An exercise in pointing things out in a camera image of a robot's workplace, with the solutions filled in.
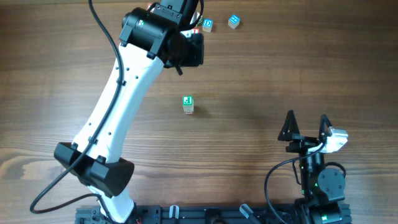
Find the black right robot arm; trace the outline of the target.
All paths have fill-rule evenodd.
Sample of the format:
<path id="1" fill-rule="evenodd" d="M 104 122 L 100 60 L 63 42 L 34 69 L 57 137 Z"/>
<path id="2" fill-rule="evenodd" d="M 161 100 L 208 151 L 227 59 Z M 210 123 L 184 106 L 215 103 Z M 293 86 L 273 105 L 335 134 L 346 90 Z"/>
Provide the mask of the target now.
<path id="1" fill-rule="evenodd" d="M 286 151 L 298 154 L 303 198 L 294 202 L 297 223 L 340 223 L 339 202 L 345 199 L 345 168 L 337 162 L 325 162 L 325 154 L 339 151 L 348 142 L 344 129 L 334 128 L 321 115 L 318 137 L 302 136 L 292 110 L 287 112 L 278 140 L 288 142 Z"/>

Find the blue lone wooden block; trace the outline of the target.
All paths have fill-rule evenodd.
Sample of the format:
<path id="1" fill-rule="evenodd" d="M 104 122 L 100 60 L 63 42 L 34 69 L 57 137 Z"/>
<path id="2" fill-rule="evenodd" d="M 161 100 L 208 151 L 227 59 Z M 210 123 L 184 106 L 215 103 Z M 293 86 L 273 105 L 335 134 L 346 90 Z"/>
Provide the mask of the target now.
<path id="1" fill-rule="evenodd" d="M 229 19 L 228 19 L 228 26 L 232 29 L 236 29 L 237 26 L 240 23 L 240 17 L 237 15 L 233 14 Z"/>

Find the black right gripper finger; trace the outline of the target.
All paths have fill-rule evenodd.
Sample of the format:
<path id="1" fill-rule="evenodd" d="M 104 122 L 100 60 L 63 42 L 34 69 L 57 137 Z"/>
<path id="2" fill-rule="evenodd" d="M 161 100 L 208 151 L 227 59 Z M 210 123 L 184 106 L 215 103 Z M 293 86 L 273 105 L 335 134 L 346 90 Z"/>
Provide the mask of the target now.
<path id="1" fill-rule="evenodd" d="M 300 131 L 293 110 L 287 112 L 284 125 L 277 137 L 279 141 L 293 141 L 300 138 Z"/>
<path id="2" fill-rule="evenodd" d="M 330 120 L 326 114 L 320 116 L 320 127 L 319 127 L 319 140 L 324 140 L 328 136 L 328 128 L 332 127 Z"/>

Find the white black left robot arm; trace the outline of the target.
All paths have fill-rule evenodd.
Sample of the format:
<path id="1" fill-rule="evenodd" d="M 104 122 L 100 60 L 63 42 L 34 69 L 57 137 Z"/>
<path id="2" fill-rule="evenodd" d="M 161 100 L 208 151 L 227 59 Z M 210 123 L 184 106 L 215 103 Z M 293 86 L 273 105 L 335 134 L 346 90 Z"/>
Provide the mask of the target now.
<path id="1" fill-rule="evenodd" d="M 134 164 L 121 154 L 145 93 L 163 69 L 203 63 L 203 36 L 186 36 L 203 8 L 200 0 L 161 1 L 127 13 L 113 71 L 91 116 L 72 142 L 55 148 L 56 160 L 98 198 L 107 222 L 127 223 L 134 214 L 127 189 Z"/>

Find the blue D wooden block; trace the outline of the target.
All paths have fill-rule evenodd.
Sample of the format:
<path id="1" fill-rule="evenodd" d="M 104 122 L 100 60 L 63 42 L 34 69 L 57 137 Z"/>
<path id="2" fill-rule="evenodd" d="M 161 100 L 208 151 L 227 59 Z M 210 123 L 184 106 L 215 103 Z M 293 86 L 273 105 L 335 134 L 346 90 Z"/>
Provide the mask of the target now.
<path id="1" fill-rule="evenodd" d="M 211 19 L 204 19 L 202 23 L 202 30 L 204 32 L 211 32 L 213 27 L 213 21 Z"/>

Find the green sided wooden block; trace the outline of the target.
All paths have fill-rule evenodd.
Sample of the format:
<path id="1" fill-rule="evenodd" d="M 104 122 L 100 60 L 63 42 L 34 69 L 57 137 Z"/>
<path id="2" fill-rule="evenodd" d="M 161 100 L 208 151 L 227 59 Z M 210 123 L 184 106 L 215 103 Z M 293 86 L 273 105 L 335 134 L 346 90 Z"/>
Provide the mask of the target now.
<path id="1" fill-rule="evenodd" d="M 194 111 L 193 96 L 183 96 L 182 105 L 184 111 Z"/>

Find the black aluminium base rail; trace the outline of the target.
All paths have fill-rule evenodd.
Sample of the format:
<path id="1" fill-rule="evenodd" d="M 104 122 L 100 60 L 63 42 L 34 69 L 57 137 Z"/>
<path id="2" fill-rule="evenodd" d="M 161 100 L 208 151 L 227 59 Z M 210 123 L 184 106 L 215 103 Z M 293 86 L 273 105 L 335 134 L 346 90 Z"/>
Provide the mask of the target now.
<path id="1" fill-rule="evenodd" d="M 304 204 L 277 204 L 275 211 L 286 223 L 331 223 L 352 224 L 348 204 L 337 203 L 320 207 L 307 207 Z M 158 205 L 138 205 L 126 221 L 133 224 L 273 224 L 281 221 L 269 207 L 161 207 Z"/>

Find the plain top wooden block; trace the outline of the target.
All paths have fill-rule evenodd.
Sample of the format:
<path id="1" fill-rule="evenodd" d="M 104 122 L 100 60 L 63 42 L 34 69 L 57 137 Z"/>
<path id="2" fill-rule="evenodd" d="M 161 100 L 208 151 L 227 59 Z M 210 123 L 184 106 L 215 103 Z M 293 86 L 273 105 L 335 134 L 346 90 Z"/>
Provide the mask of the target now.
<path id="1" fill-rule="evenodd" d="M 196 22 L 196 26 L 199 26 L 203 21 L 203 16 L 200 14 L 199 11 L 196 11 L 192 17 L 191 24 Z"/>

